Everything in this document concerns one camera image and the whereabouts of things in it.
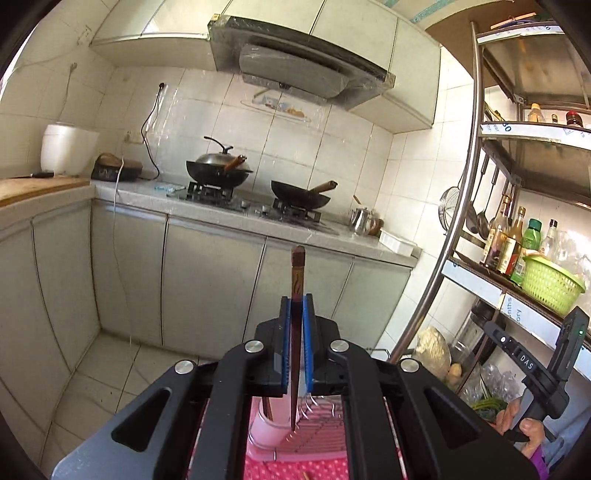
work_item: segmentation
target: cutting board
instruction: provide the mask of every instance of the cutting board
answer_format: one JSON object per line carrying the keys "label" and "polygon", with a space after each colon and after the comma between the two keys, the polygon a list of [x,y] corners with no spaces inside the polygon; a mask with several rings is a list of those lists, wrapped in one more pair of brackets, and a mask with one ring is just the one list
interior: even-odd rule
{"label": "cutting board", "polygon": [[61,192],[90,185],[88,179],[54,177],[52,179],[6,179],[0,180],[0,207],[47,193]]}

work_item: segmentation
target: green plastic basket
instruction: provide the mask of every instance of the green plastic basket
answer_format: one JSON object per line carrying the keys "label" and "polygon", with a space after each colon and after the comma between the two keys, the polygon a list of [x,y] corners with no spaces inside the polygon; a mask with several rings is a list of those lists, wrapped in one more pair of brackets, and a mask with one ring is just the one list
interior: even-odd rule
{"label": "green plastic basket", "polygon": [[529,255],[524,259],[523,291],[560,316],[566,316],[585,291],[584,283],[540,255]]}

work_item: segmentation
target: range hood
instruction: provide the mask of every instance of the range hood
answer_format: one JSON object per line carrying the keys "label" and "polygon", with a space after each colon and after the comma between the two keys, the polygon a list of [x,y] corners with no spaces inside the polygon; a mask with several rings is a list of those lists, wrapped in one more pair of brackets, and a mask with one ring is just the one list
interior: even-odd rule
{"label": "range hood", "polygon": [[220,72],[347,110],[394,87],[394,75],[312,35],[249,18],[214,16],[210,45]]}

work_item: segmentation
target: floor tile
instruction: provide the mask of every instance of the floor tile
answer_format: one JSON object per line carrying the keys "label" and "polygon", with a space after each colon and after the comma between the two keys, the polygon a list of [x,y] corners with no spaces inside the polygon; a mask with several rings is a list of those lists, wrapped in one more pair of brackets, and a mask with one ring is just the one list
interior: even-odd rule
{"label": "floor tile", "polygon": [[111,387],[123,389],[139,345],[101,333],[78,371]]}

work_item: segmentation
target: wooden wok handle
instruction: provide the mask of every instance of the wooden wok handle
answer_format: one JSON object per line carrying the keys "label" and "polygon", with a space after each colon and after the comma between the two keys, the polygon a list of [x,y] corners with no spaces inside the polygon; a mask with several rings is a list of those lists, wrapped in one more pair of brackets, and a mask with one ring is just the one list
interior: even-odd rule
{"label": "wooden wok handle", "polygon": [[313,189],[310,189],[309,192],[312,193],[322,193],[322,192],[328,192],[330,190],[334,190],[335,188],[337,188],[339,184],[336,183],[334,180],[331,181],[327,181],[325,183],[323,183],[322,185],[318,185],[317,187],[314,187]]}
{"label": "wooden wok handle", "polygon": [[235,168],[239,167],[246,161],[246,157],[244,155],[238,155],[234,160],[232,160],[228,165],[223,168],[224,173],[228,173],[229,171],[234,170]]}

